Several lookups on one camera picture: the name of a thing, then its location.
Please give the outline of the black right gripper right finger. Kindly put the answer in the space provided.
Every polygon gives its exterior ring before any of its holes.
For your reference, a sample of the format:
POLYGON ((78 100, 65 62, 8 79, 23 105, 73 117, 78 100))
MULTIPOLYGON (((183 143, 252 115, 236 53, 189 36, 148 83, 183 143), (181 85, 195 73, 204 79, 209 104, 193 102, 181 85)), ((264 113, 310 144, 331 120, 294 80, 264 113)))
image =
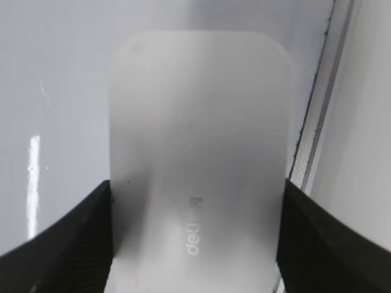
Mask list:
POLYGON ((390 252, 285 181, 277 264, 287 292, 390 292, 390 252))

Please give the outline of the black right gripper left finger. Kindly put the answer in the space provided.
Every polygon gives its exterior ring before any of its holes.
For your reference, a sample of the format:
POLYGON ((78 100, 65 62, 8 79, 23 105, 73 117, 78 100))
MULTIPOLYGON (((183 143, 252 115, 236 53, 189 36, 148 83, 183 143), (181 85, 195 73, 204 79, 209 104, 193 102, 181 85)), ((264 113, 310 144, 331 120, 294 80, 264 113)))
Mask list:
POLYGON ((114 256, 110 182, 1 256, 1 292, 104 292, 114 256))

